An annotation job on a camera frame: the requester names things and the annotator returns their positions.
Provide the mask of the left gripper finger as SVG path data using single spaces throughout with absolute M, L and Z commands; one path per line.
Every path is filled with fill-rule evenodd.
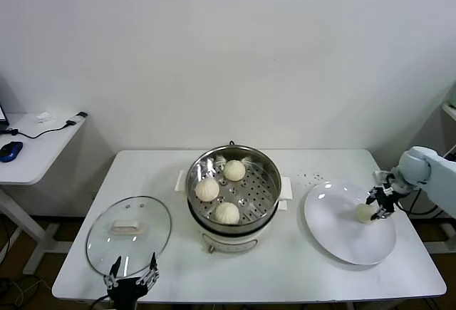
M 156 254 L 153 253 L 148 270 L 137 280 L 137 285 L 153 287 L 159 279 L 160 273 L 157 268 Z
M 111 266 L 109 273 L 103 277 L 104 284 L 108 289 L 112 289 L 113 287 L 118 286 L 117 275 L 120 268 L 121 259 L 122 257 L 119 256 L 116 259 L 115 263 Z

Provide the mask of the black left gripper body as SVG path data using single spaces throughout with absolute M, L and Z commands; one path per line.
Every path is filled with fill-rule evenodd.
M 137 283 L 139 279 L 139 277 L 134 277 L 118 280 L 117 286 L 112 286 L 107 290 L 114 309 L 136 310 L 138 299 L 149 291 L 146 284 Z

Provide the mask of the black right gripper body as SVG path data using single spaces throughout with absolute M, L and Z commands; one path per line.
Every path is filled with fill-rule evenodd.
M 378 203 L 377 215 L 391 215 L 395 211 L 397 195 L 389 184 L 374 187 L 375 198 Z

